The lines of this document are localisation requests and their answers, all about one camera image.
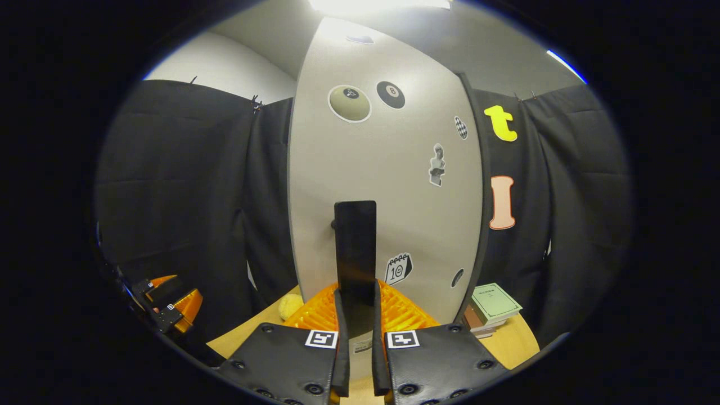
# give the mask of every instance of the orange object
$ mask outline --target orange object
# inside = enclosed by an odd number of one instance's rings
[[[175,303],[175,309],[182,313],[182,319],[175,324],[175,329],[182,333],[187,332],[192,326],[192,322],[195,320],[195,316],[200,311],[202,305],[202,295],[195,288],[190,291],[190,294],[185,295],[180,301]]]
[[[382,325],[382,351],[387,362],[385,332],[410,331],[431,328],[440,324],[425,311],[387,283],[380,283],[380,324]]]
[[[338,331],[338,314],[335,308],[335,290],[337,288],[338,283],[336,282],[323,288],[286,319],[283,326]]]
[[[166,275],[163,277],[153,278],[152,280],[150,280],[150,282],[153,284],[153,288],[157,288],[160,284],[164,283],[167,280],[170,280],[173,277],[177,277],[177,275]],[[150,302],[153,302],[153,298],[150,297],[149,291],[145,293],[145,297],[150,300]]]

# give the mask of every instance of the black curtain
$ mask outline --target black curtain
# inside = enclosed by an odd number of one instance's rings
[[[178,275],[203,303],[193,354],[253,315],[240,219],[250,100],[176,81],[142,81],[98,162],[102,250],[130,282]]]
[[[523,306],[523,318],[536,331],[546,295],[544,252],[550,238],[552,199],[540,140],[520,100],[483,90],[474,90],[472,96],[480,110],[475,112],[478,136],[485,138],[489,149],[482,156],[490,161],[490,177],[513,180],[510,212],[515,218],[510,228],[483,230],[489,234],[477,285],[496,282]],[[494,106],[512,116],[508,129],[517,134],[514,141],[495,134],[490,116],[485,114]]]
[[[584,320],[612,286],[633,236],[629,161],[609,112],[587,86],[523,103],[552,196],[552,248],[535,335],[541,347]]]
[[[264,305],[297,285],[287,207],[287,144],[292,99],[255,115],[246,162],[243,229],[248,263]]]
[[[516,220],[512,228],[488,230],[478,285],[506,289],[544,347],[582,323],[621,268],[633,231],[629,163],[610,115],[587,86],[525,101],[473,95],[491,176],[514,180]],[[495,105],[512,115],[515,141],[495,134],[485,114]]]

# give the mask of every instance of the wooden table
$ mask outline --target wooden table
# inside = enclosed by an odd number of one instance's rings
[[[296,286],[288,293],[300,294],[300,287]],[[278,312],[279,302],[279,300],[276,301],[244,324],[208,342],[207,345],[224,358],[230,358],[259,324],[263,322],[282,324]],[[485,337],[480,341],[507,369],[517,367],[540,351],[535,335],[533,335],[525,319],[519,314],[499,326],[491,337]],[[383,403],[381,396],[374,396],[373,394],[371,376],[351,380],[350,396],[341,399],[342,405],[383,405]]]

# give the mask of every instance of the label sticker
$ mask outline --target label sticker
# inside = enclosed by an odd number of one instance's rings
[[[413,259],[410,254],[405,252],[398,254],[387,261],[387,271],[385,272],[385,282],[393,285],[403,281],[413,270]]]
[[[460,134],[460,138],[467,139],[467,125],[460,120],[460,117],[455,116],[455,128],[457,133]]]
[[[387,332],[388,349],[405,349],[420,346],[415,331]]]
[[[460,277],[462,277],[462,275],[463,275],[464,273],[465,273],[465,269],[460,269],[460,270],[457,271],[457,273],[455,274],[455,277],[453,277],[453,279],[452,279],[452,283],[450,284],[450,288],[455,288],[455,286],[457,285],[457,282],[460,281]]]
[[[445,150],[443,150],[443,146],[439,143],[435,144],[433,150],[435,151],[435,157],[430,159],[430,170],[428,170],[430,183],[438,187],[443,187],[441,176],[445,174],[445,161],[443,160]]]
[[[338,332],[311,330],[307,335],[305,346],[320,347],[322,349],[335,349],[338,343]]]
[[[354,354],[362,353],[366,350],[369,350],[370,348],[372,348],[372,339],[364,340],[362,342],[357,342],[353,346],[353,353]]]

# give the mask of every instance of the eight ball sticker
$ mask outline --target eight ball sticker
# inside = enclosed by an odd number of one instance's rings
[[[400,109],[405,106],[405,95],[402,90],[389,81],[381,81],[377,84],[377,95],[382,102],[392,108]]]

